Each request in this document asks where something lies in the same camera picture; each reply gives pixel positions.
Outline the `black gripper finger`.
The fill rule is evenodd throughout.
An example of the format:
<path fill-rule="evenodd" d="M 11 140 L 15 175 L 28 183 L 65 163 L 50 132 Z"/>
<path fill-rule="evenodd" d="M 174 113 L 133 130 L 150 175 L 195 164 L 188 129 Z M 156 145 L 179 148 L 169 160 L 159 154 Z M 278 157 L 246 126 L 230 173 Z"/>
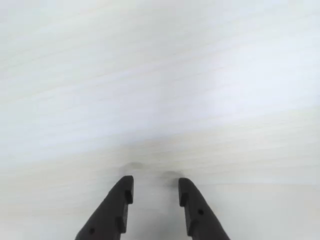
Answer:
<path fill-rule="evenodd" d="M 200 190 L 188 178 L 178 179 L 179 205 L 184 208 L 187 235 L 193 240 L 229 240 Z"/>
<path fill-rule="evenodd" d="M 128 209 L 133 196 L 134 177 L 125 175 L 111 188 L 75 239 L 120 240 L 127 231 Z"/>

